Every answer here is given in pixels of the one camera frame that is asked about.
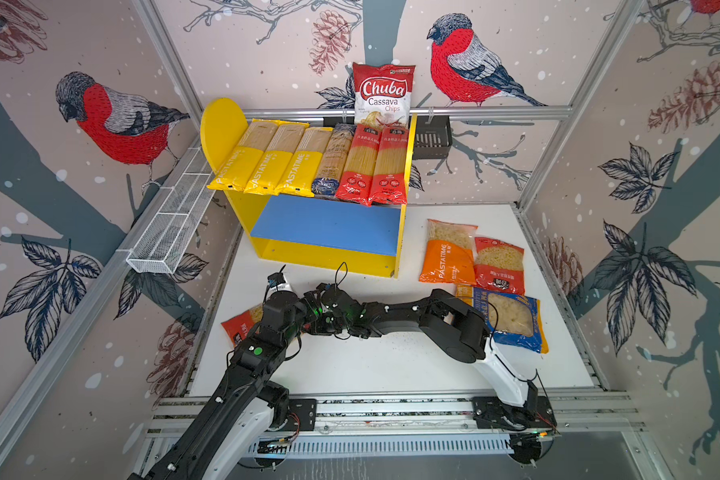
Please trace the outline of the orange macaroni bag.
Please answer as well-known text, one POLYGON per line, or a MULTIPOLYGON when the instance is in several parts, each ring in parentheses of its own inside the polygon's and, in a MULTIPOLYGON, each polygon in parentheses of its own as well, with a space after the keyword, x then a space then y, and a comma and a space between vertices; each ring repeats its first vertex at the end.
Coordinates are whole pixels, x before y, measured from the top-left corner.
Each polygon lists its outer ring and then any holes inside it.
POLYGON ((427 220, 427 243, 419 281, 474 285, 476 225, 427 220))

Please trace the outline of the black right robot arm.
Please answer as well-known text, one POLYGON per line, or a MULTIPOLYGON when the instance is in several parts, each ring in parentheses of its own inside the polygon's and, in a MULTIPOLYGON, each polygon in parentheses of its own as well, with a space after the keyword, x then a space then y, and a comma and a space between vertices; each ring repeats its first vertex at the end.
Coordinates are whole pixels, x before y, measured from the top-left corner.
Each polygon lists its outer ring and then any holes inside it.
POLYGON ((368 339, 422 333, 452 359, 474 365, 505 407, 527 415, 537 411, 537 387, 520 377, 493 345, 494 330, 486 315, 443 289, 408 303, 360 303, 336 283, 322 283, 304 294, 296 311, 299 330, 315 336, 345 332, 368 339))

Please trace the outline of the red short pasta bag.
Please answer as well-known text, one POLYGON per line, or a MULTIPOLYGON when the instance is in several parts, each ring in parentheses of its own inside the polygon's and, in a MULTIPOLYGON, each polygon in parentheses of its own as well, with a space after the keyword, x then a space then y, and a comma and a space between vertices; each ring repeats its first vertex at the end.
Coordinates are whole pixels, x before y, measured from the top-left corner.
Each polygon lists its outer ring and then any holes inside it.
POLYGON ((524 249, 489 237, 476 237, 476 284, 483 289, 524 295, 524 249))

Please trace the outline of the red macaroni bag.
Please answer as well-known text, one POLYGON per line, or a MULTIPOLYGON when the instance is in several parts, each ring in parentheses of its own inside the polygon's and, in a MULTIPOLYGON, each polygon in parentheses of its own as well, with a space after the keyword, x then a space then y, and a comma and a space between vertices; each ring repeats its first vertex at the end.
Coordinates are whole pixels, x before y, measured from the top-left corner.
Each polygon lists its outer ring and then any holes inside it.
POLYGON ((237 347, 262 319, 262 305, 256 305, 221 324, 233 347, 237 347))

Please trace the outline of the red spaghetti bag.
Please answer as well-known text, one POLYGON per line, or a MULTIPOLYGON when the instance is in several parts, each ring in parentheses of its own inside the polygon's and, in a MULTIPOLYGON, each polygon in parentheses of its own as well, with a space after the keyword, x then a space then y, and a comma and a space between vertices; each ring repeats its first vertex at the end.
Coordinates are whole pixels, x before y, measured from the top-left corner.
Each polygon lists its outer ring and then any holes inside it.
POLYGON ((391 205, 407 203, 404 176, 408 137, 408 129, 399 125, 383 129, 369 194, 371 203, 391 205))
POLYGON ((381 131, 358 125, 344 166, 336 198, 370 206, 370 190, 381 140, 381 131))

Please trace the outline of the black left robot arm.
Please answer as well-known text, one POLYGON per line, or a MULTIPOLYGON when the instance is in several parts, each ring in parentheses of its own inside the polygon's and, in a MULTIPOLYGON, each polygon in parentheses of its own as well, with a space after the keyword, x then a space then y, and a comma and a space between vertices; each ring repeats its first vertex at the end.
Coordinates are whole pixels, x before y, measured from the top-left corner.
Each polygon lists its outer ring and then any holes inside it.
POLYGON ((145 479, 225 479, 275 418, 287 390, 260 394, 285 361, 291 341, 319 314, 313 302, 283 290, 263 303, 260 322, 236 347, 218 387, 180 439, 145 479))

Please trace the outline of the blue spaghetti bag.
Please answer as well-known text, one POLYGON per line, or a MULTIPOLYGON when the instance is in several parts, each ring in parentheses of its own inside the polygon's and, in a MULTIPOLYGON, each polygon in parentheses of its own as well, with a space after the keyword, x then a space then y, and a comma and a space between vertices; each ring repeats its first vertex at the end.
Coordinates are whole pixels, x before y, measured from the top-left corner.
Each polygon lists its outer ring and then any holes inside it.
POLYGON ((349 150, 355 135, 354 124, 337 124, 323 153, 311 191, 315 197, 336 195, 349 150))

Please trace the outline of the yellow Pastatime spaghetti bag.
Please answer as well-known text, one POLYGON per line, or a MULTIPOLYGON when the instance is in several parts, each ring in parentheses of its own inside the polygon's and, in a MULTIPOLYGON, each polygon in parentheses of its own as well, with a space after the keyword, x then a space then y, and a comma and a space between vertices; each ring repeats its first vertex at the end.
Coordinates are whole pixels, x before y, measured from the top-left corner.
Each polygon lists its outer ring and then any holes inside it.
POLYGON ((243 192, 279 126, 279 121, 254 119, 207 188, 243 192))
POLYGON ((275 194, 275 189, 307 128, 307 123, 281 122, 279 124, 262 159, 244 188, 246 194, 275 194))
POLYGON ((288 163, 275 194, 312 198, 312 182, 333 134, 332 127, 310 127, 305 130, 295 153, 288 163))

